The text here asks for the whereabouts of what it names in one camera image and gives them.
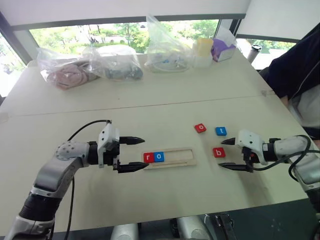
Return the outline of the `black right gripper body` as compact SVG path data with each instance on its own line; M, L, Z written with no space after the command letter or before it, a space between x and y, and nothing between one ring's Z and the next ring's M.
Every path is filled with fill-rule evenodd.
M252 150L247 147L243 147L241 153L245 162L245 170L249 173L252 173L254 171L253 164L258 163L257 154L252 152Z

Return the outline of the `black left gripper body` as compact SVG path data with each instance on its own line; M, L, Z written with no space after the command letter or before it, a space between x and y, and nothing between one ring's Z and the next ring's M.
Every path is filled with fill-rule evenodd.
M115 141L110 146L111 149L105 149L103 153L103 164L107 166L112 166L113 170L117 171L120 165L120 143L118 141Z

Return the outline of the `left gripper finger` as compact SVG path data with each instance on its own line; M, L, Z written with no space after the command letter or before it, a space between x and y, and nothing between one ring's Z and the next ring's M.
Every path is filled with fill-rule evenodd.
M148 167L149 164L145 162L130 162L128 164L117 164L117 172L119 174L121 173L132 173L139 170L142 170L146 167Z
M144 143L145 140L136 136L120 136L119 143L126 145L138 145Z

